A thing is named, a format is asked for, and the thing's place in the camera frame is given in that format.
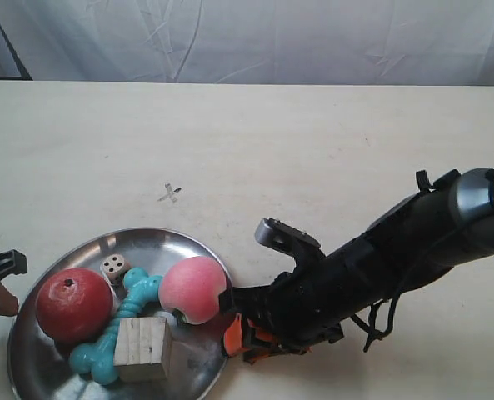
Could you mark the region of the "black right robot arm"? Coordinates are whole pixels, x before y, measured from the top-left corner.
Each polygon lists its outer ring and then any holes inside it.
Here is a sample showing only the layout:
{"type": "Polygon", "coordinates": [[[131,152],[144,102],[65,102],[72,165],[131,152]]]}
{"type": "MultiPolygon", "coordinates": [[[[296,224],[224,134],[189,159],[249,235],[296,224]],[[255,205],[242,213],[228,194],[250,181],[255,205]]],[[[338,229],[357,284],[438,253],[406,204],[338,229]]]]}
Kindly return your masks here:
{"type": "Polygon", "coordinates": [[[230,287],[221,313],[234,316],[222,354],[245,362],[342,339],[352,320],[367,343],[388,336],[403,293],[422,288],[455,266],[494,255],[494,169],[451,170],[435,181],[416,174],[417,193],[405,198],[360,236],[325,254],[307,233],[264,218],[257,242],[294,259],[290,272],[257,287],[230,287]],[[376,324],[387,304],[387,325],[376,324]]]}

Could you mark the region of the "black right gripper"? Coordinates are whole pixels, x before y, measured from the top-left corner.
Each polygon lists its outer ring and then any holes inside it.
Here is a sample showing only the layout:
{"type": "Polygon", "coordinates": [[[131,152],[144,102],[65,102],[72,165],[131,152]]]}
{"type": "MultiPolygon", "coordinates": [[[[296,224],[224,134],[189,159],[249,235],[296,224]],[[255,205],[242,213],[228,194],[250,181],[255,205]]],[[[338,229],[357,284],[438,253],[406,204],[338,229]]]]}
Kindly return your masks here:
{"type": "Polygon", "coordinates": [[[312,283],[325,255],[318,248],[295,245],[292,256],[294,269],[271,284],[230,287],[218,296],[221,314],[236,313],[222,336],[225,357],[255,363],[284,353],[302,355],[318,343],[342,339],[341,324],[323,314],[312,283]]]}

